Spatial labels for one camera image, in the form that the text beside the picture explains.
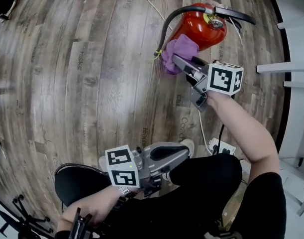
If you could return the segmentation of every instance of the red fire extinguisher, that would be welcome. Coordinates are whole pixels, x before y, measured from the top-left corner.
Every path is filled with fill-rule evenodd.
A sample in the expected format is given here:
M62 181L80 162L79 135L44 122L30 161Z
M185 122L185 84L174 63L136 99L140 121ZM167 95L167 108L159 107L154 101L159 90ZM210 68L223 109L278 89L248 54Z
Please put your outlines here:
M183 13L182 18L173 29L169 41L178 39L181 34L185 34L193 42L198 44L200 51L220 43L225 38L227 34L226 21L234 23L239 31L241 30L241 25L235 19L240 19L254 25L256 24L255 19L251 16L234 10L204 3L185 6L175 10L167 17L155 55L162 49L169 23L181 13Z

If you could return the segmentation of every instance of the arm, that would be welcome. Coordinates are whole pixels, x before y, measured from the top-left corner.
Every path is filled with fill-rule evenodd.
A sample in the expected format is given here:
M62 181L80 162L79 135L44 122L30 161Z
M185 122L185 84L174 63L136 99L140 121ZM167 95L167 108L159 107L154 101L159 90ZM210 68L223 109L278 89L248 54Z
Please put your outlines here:
M231 132L251 162L249 183L267 172L279 173L279 158L269 132L231 97L207 92L208 104Z
M81 208L81 216L92 214L89 225L96 226L105 220L121 196L122 194L117 187L108 186L93 195L74 202L60 217L57 232L71 230L78 207Z

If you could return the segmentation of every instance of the fire extinguisher hose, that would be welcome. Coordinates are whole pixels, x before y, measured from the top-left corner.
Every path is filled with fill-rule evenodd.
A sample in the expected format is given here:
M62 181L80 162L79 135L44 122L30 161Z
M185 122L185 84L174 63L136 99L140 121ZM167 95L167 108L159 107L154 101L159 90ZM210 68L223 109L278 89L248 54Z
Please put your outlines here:
M158 48L156 50L156 52L154 53L154 56L157 56L160 52L160 50L162 49L162 46L164 44L165 41L165 37L166 37L166 32L167 32L167 28L169 26L169 24L171 23L171 21L179 14L182 14L186 11L200 11L202 13L206 13L209 15L213 14L212 9L206 8L206 7L201 7L201 6L194 6L194 5L190 5L190 6L185 6L182 8L179 8L175 11L173 11L165 20L164 25L163 25L163 29L162 29L162 35L161 35L161 39L158 45Z

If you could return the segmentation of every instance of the electrical outlet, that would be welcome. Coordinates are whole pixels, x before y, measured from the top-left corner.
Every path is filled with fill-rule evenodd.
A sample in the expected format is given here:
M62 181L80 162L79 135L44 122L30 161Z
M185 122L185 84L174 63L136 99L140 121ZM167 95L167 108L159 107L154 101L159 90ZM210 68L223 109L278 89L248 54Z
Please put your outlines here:
M218 139L217 138L213 138L212 140L209 141L209 146L208 148L213 151L214 150L214 147L218 146ZM228 152L230 151L230 155L233 155L235 154L235 150L236 150L236 147L224 142L224 141L220 141L220 147L219 147L219 152L222 153L223 151L224 152Z

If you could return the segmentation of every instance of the laminate flooring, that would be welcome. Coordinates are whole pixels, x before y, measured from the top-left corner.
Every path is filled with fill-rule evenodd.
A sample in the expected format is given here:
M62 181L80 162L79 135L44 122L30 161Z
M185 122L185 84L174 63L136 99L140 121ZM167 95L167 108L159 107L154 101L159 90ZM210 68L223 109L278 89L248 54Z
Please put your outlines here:
M167 17L207 0L151 0ZM241 46L231 25L223 42L202 52L244 67L236 100L275 138L283 105L284 75L258 75L258 64L283 62L270 0L214 0L252 15L242 23ZM198 111L183 74L150 61L163 21L147 0L20 0L0 23L0 199L13 211L23 194L36 217L56 223L61 205L54 171L66 162L98 167L104 150L129 144L191 138L206 156ZM221 122L202 113L207 141ZM222 140L235 146L227 129ZM236 156L244 157L237 148ZM171 188L164 185L161 194Z

